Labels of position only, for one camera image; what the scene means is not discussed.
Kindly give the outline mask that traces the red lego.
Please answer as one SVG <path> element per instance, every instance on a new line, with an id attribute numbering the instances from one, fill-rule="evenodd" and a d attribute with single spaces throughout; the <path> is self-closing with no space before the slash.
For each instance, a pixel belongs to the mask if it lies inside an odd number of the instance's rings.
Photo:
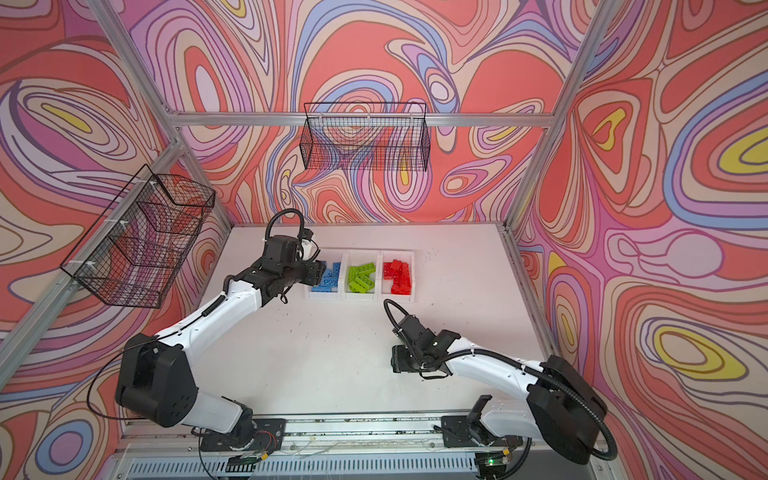
<path id="1" fill-rule="evenodd" d="M 412 287 L 410 285 L 394 284 L 391 288 L 391 294 L 394 295 L 410 295 L 412 293 Z"/>
<path id="2" fill-rule="evenodd" d="M 398 275 L 394 279 L 394 284 L 402 284 L 402 285 L 412 285 L 411 279 L 409 275 Z"/>
<path id="3" fill-rule="evenodd" d="M 409 265 L 408 262 L 403 262 L 403 261 L 400 261 L 400 260 L 393 260 L 392 262 L 394 263 L 394 266 L 397 269 L 397 275 L 395 276 L 395 278 L 398 275 L 409 275 L 410 276 L 410 265 Z"/>
<path id="4" fill-rule="evenodd" d="M 382 268 L 382 278 L 384 280 L 393 280 L 397 275 L 397 269 L 393 262 L 384 262 Z"/>

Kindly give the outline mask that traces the green lego pile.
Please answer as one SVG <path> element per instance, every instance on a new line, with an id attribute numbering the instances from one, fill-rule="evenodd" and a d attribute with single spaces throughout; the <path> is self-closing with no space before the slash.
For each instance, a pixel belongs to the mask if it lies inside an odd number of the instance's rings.
<path id="1" fill-rule="evenodd" d="M 371 274 L 374 274 L 375 271 L 376 271 L 376 268 L 375 268 L 374 262 L 369 262 L 369 263 L 354 267 L 354 273 L 356 276 L 368 277 Z"/>
<path id="2" fill-rule="evenodd" d="M 375 284 L 373 282 L 366 282 L 365 278 L 355 279 L 354 281 L 351 281 L 348 286 L 352 293 L 357 294 L 371 293 L 375 288 Z"/>

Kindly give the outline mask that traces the green lego long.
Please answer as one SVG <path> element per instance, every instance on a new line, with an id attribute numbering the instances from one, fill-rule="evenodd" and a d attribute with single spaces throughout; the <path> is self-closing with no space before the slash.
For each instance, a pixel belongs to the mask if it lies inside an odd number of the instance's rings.
<path id="1" fill-rule="evenodd" d="M 370 279 L 368 275 L 360 275 L 357 277 L 358 282 L 363 285 L 367 290 L 373 289 L 375 282 Z"/>

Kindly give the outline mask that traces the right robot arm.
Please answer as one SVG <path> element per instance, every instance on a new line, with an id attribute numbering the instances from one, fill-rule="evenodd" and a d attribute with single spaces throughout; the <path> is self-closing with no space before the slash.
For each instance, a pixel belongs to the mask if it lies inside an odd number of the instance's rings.
<path id="1" fill-rule="evenodd" d="M 416 373 L 424 380 L 468 378 L 526 404 L 522 408 L 490 394 L 480 396 L 465 417 L 472 442 L 487 446 L 507 436 L 541 439 L 581 465 L 591 458 L 618 457 L 617 440 L 606 422 L 607 404 L 564 358 L 513 358 L 457 332 L 434 333 L 409 313 L 400 320 L 388 318 L 400 340 L 391 359 L 395 373 Z"/>

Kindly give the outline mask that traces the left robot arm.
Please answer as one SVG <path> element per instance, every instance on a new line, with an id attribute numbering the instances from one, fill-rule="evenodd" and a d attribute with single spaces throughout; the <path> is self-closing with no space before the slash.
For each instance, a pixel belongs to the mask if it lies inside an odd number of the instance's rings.
<path id="1" fill-rule="evenodd" d="M 285 302 L 294 285 L 318 285 L 326 269 L 319 253 L 306 228 L 295 237 L 267 234 L 261 257 L 227 276 L 213 300 L 152 336 L 137 334 L 126 343 L 116 403 L 159 426 L 186 425 L 220 435 L 230 449 L 249 448 L 256 435 L 252 409 L 201 390 L 193 366 L 237 323 L 274 299 Z"/>

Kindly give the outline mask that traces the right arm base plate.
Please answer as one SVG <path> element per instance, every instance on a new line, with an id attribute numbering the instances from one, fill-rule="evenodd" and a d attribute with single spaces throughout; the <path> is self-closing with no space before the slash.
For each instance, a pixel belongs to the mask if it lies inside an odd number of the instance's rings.
<path id="1" fill-rule="evenodd" d="M 466 416 L 443 416 L 433 427 L 440 434 L 447 448 L 508 448 L 515 450 L 525 445 L 519 436 L 498 437 L 487 430 L 479 421 L 469 421 Z"/>

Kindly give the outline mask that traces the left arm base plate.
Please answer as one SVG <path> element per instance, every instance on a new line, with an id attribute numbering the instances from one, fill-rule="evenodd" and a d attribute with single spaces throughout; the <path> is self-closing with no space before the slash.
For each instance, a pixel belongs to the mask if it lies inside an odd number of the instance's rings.
<path id="1" fill-rule="evenodd" d="M 237 427 L 233 432 L 223 434 L 205 431 L 201 437 L 203 452 L 262 452 L 280 450 L 287 420 L 284 418 L 257 418 L 251 427 Z"/>

